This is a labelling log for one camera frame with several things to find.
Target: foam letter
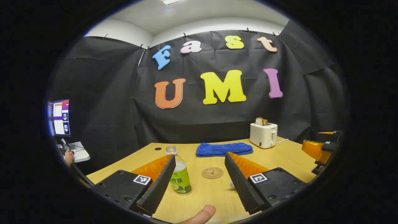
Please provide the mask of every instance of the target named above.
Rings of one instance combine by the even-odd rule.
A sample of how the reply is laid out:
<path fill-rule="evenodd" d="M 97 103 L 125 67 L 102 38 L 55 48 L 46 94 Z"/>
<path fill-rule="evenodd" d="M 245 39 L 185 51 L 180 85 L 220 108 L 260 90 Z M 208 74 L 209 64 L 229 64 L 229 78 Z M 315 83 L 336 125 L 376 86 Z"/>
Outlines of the foam letter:
<path fill-rule="evenodd" d="M 277 52 L 278 49 L 276 47 L 272 47 L 270 43 L 272 43 L 272 40 L 268 40 L 265 37 L 260 37 L 257 38 L 258 41 L 261 41 L 261 43 L 263 44 L 263 46 L 265 47 L 265 49 L 267 49 L 270 52 Z"/>
<path fill-rule="evenodd" d="M 283 92 L 279 88 L 278 82 L 278 70 L 276 69 L 264 69 L 264 72 L 267 73 L 269 79 L 269 86 L 271 87 L 271 91 L 269 92 L 270 98 L 281 98 L 283 97 Z"/>
<path fill-rule="evenodd" d="M 217 94 L 221 102 L 225 101 L 228 90 L 230 91 L 229 102 L 241 102 L 246 100 L 243 95 L 242 84 L 240 82 L 240 70 L 230 70 L 225 76 L 224 82 L 214 72 L 206 72 L 200 75 L 205 81 L 206 98 L 203 100 L 204 104 L 215 104 L 217 98 L 214 97 L 213 91 Z"/>
<path fill-rule="evenodd" d="M 164 57 L 170 57 L 170 52 L 167 49 L 170 49 L 170 45 L 164 46 L 160 51 L 152 56 L 155 58 L 156 62 L 158 63 L 158 70 L 161 70 L 165 65 L 170 62 L 170 59 L 165 59 Z"/>
<path fill-rule="evenodd" d="M 202 48 L 200 47 L 200 41 L 196 41 L 196 40 L 184 43 L 183 46 L 185 46 L 185 47 L 182 47 L 180 50 L 180 52 L 183 54 L 190 53 L 190 52 L 196 53 L 196 52 L 199 52 L 202 50 Z"/>
<path fill-rule="evenodd" d="M 241 38 L 238 36 L 226 36 L 225 41 L 226 46 L 230 49 L 242 49 L 244 47 L 244 44 L 242 41 L 240 41 Z"/>
<path fill-rule="evenodd" d="M 168 81 L 158 82 L 155 84 L 155 104 L 162 109 L 169 109 L 178 106 L 182 101 L 182 84 L 185 79 L 174 79 L 175 85 L 174 99 L 166 99 L 166 87 L 169 85 Z"/>

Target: blue letter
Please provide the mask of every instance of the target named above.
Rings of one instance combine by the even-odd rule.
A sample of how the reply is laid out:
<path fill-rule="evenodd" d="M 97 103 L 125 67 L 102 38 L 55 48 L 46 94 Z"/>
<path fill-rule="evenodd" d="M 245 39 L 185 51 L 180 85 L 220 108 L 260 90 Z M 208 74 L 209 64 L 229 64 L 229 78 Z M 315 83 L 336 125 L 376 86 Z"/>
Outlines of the blue letter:
<path fill-rule="evenodd" d="M 170 49 L 170 45 L 164 46 L 160 51 L 158 51 L 156 54 L 152 56 L 152 58 L 155 58 L 156 62 L 158 63 L 158 70 L 161 70 L 165 65 L 167 65 L 170 62 L 170 59 L 165 59 L 164 57 L 169 57 L 170 52 L 167 49 Z"/>

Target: white desk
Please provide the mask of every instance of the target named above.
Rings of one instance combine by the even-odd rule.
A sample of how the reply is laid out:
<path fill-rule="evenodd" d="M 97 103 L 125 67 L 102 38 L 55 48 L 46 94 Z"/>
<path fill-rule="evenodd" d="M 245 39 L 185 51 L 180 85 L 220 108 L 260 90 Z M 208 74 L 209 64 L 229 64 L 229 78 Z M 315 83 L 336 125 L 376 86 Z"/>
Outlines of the white desk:
<path fill-rule="evenodd" d="M 90 159 L 90 155 L 84 149 L 84 146 L 81 144 L 80 141 L 69 143 L 70 150 L 74 152 L 75 163 L 87 161 Z"/>

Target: orange letter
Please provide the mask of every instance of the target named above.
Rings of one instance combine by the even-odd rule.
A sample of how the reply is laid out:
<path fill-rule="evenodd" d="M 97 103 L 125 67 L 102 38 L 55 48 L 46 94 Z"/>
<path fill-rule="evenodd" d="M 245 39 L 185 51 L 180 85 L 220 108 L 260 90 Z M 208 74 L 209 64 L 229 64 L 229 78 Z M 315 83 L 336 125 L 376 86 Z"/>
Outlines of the orange letter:
<path fill-rule="evenodd" d="M 268 40 L 265 37 L 260 37 L 257 38 L 258 41 L 261 41 L 261 43 L 263 44 L 263 46 L 265 47 L 265 49 L 267 49 L 270 52 L 277 52 L 278 49 L 276 47 L 272 47 L 270 43 L 272 43 L 272 40 Z"/>
<path fill-rule="evenodd" d="M 155 84 L 155 104 L 162 109 L 169 109 L 178 106 L 182 100 L 182 84 L 185 79 L 174 79 L 173 84 L 176 86 L 174 99 L 166 99 L 166 87 L 169 85 L 168 81 L 158 82 Z"/>

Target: small white object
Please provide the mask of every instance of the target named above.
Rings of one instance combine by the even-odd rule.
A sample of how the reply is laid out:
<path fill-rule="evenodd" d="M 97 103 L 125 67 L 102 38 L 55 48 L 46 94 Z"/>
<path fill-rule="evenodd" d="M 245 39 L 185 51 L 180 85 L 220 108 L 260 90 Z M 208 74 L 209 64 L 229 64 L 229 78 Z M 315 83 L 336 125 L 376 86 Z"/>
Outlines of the small white object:
<path fill-rule="evenodd" d="M 266 126 L 250 124 L 250 141 L 260 148 L 267 149 L 274 146 L 277 135 L 278 125 L 276 124 L 268 123 Z"/>

